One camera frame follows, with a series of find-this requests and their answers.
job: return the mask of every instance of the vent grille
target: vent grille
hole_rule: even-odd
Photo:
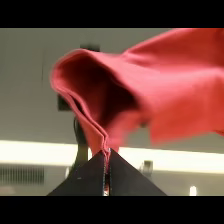
[[[44,167],[0,165],[0,184],[42,185]]]

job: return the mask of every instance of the red fabric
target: red fabric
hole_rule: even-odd
[[[117,151],[143,122],[153,143],[221,133],[224,30],[173,29],[122,54],[79,49],[56,63],[52,86],[77,115],[93,154]]]

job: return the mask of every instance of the red garment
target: red garment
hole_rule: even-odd
[[[223,28],[180,28],[122,54],[71,52],[56,63],[52,86],[96,154],[118,151],[141,123],[153,143],[222,132],[223,66]]]

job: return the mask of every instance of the black triangular object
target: black triangular object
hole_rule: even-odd
[[[110,196],[166,196],[154,183],[111,150]]]
[[[102,196],[104,176],[104,155],[100,151],[77,170],[73,168],[48,196]]]

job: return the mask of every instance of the wall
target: wall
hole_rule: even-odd
[[[168,28],[0,29],[0,139],[76,143],[73,114],[58,112],[49,74],[55,61],[83,43],[120,53]],[[130,134],[129,147],[152,147],[146,129]],[[222,152],[215,134],[157,146],[191,151]]]

